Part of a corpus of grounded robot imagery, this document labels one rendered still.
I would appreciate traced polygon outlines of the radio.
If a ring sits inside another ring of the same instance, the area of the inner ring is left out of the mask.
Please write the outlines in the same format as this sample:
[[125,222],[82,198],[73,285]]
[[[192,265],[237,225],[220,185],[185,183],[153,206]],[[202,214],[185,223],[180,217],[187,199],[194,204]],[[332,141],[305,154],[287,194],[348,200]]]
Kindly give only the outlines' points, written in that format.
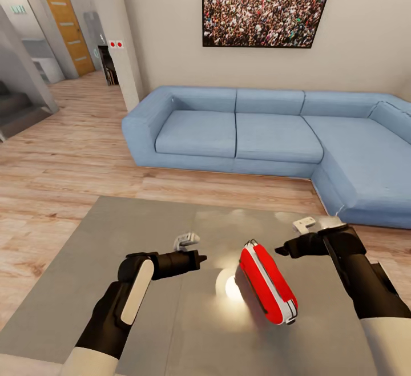
[[273,257],[252,239],[242,249],[240,265],[266,318],[275,325],[292,325],[299,314],[298,302]]

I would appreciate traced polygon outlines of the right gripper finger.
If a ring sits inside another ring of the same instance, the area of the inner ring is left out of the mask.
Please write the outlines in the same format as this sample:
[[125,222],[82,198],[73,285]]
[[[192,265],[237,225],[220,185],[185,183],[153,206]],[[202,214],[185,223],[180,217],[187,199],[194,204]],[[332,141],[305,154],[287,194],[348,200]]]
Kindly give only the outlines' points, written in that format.
[[278,254],[282,254],[283,256],[289,255],[289,251],[286,244],[284,244],[284,246],[282,246],[281,248],[276,248],[275,252]]

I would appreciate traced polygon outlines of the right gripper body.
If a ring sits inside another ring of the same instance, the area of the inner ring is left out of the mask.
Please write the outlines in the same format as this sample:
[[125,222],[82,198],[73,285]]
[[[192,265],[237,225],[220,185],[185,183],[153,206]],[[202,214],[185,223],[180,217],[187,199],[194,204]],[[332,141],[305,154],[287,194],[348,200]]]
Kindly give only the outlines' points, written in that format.
[[302,256],[318,256],[318,253],[316,253],[311,246],[311,237],[313,234],[313,232],[307,233],[285,242],[292,258],[297,259]]

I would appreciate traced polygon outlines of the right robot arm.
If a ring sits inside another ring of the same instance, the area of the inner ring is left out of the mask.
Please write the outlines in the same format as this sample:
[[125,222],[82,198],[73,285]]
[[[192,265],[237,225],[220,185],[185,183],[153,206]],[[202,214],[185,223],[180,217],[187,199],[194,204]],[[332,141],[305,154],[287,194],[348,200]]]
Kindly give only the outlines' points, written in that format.
[[275,252],[294,259],[330,255],[344,289],[353,299],[378,376],[411,376],[411,311],[389,274],[380,262],[369,262],[352,226],[341,223],[309,233],[308,228],[315,224],[312,217],[294,221],[296,238]]

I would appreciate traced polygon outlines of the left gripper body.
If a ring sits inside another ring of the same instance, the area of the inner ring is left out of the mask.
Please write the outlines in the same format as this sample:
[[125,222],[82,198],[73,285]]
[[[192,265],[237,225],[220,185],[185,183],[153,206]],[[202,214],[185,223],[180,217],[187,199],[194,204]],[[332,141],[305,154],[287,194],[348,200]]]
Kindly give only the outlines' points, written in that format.
[[171,259],[171,273],[168,277],[199,270],[200,261],[198,250],[167,253]]

